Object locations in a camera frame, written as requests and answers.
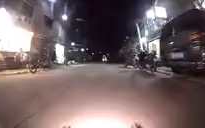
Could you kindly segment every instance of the asphalt road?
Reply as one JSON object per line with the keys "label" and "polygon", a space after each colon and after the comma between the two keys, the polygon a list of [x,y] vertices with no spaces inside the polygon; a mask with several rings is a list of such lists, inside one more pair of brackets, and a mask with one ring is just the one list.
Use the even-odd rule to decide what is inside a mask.
{"label": "asphalt road", "polygon": [[0,77],[0,128],[205,128],[205,82],[111,64]]}

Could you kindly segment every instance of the night sky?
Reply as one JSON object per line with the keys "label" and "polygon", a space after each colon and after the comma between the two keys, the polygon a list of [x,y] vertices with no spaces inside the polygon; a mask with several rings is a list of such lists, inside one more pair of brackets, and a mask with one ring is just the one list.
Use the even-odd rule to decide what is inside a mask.
{"label": "night sky", "polygon": [[117,53],[126,36],[137,31],[134,20],[145,13],[149,0],[80,0],[75,17],[86,19],[88,47]]}

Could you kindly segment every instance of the pole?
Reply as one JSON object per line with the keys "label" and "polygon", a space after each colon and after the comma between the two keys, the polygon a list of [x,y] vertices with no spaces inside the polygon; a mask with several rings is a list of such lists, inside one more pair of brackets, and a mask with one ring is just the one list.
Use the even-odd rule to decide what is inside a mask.
{"label": "pole", "polygon": [[141,48],[141,50],[143,50],[143,46],[142,46],[142,42],[141,42],[142,40],[141,40],[141,32],[140,32],[140,29],[139,29],[139,24],[136,23],[135,25],[136,25],[137,32],[138,32],[138,38],[139,38],[140,48]]}

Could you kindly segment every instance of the dark van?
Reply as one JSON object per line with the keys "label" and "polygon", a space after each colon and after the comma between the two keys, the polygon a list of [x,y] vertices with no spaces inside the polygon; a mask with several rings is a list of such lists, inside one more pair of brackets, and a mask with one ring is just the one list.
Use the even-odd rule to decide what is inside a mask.
{"label": "dark van", "polygon": [[161,56],[175,73],[205,71],[204,11],[190,10],[164,26]]}

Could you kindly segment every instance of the bright light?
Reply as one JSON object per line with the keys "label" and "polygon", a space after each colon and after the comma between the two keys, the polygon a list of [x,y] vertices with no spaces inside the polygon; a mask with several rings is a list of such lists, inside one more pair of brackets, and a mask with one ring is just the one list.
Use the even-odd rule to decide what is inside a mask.
{"label": "bright light", "polygon": [[75,124],[73,128],[128,128],[128,125],[114,118],[92,118]]}
{"label": "bright light", "polygon": [[0,51],[29,52],[34,33],[23,28],[13,26],[11,29],[0,28]]}
{"label": "bright light", "polygon": [[148,19],[155,19],[155,14],[154,14],[154,10],[153,9],[150,9],[146,12],[146,17]]}
{"label": "bright light", "polygon": [[72,45],[72,46],[75,46],[75,43],[74,43],[74,42],[72,42],[72,43],[71,43],[71,45]]}
{"label": "bright light", "polygon": [[148,32],[148,30],[146,29],[146,30],[145,30],[145,36],[148,36],[148,34],[149,34],[149,32]]}
{"label": "bright light", "polygon": [[85,49],[84,48],[81,48],[81,52],[84,52],[85,51]]}
{"label": "bright light", "polygon": [[68,20],[68,16],[67,16],[66,14],[63,14],[63,15],[62,15],[62,19],[63,19],[63,20]]}
{"label": "bright light", "polygon": [[7,26],[12,24],[12,18],[5,8],[0,8],[0,24]]}
{"label": "bright light", "polygon": [[167,12],[164,7],[155,7],[156,17],[167,18]]}
{"label": "bright light", "polygon": [[56,50],[56,61],[57,63],[59,64],[64,64],[65,62],[65,48],[63,45],[60,45],[60,44],[56,44],[55,45],[55,50]]}
{"label": "bright light", "polygon": [[50,2],[52,2],[52,3],[55,3],[56,2],[56,0],[49,0]]}

